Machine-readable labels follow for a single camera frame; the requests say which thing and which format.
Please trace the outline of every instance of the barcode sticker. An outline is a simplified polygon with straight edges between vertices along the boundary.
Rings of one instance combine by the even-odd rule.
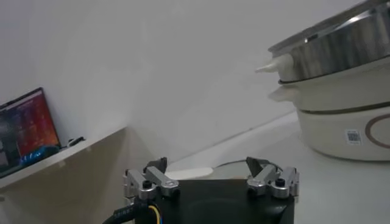
[[[358,130],[346,130],[346,140],[348,145],[361,145],[361,137]]]

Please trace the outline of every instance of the blue object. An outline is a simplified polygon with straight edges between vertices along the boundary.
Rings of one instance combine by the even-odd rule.
[[[39,149],[22,156],[20,159],[20,164],[24,166],[29,166],[56,154],[59,151],[60,149],[56,145],[44,145],[41,146]]]

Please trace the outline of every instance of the pot handle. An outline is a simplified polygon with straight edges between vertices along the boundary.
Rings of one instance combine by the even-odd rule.
[[[295,101],[299,96],[299,91],[296,88],[286,88],[281,86],[268,95],[268,98],[276,102]]]
[[[279,57],[275,57],[271,59],[266,65],[257,68],[255,70],[256,73],[262,72],[283,72],[291,69],[294,66],[293,56],[290,54],[283,54]]]

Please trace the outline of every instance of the stainless steel pot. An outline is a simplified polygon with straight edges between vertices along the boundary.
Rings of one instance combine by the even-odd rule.
[[[370,0],[269,48],[280,83],[330,75],[390,56],[390,1]]]

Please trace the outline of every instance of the brown stripe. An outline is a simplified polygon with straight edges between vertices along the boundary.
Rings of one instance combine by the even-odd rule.
[[[372,134],[371,134],[371,128],[372,126],[374,126],[375,123],[381,121],[381,120],[384,120],[384,119],[387,119],[387,118],[390,118],[390,114],[384,114],[384,115],[381,115],[381,116],[378,116],[378,117],[375,117],[373,119],[371,119],[367,125],[366,125],[366,129],[365,129],[365,133],[366,133],[366,136],[367,138],[372,142],[374,143],[375,145],[379,146],[379,147],[383,147],[383,148],[386,148],[386,149],[390,149],[390,145],[387,145],[383,142],[380,142],[378,140],[376,140]]]
[[[390,102],[378,103],[378,104],[367,105],[367,106],[362,106],[362,107],[341,109],[341,110],[324,110],[324,111],[301,110],[301,111],[304,113],[307,113],[307,114],[332,115],[332,114],[355,113],[355,112],[360,112],[360,111],[379,109],[379,108],[383,108],[383,107],[390,107]]]

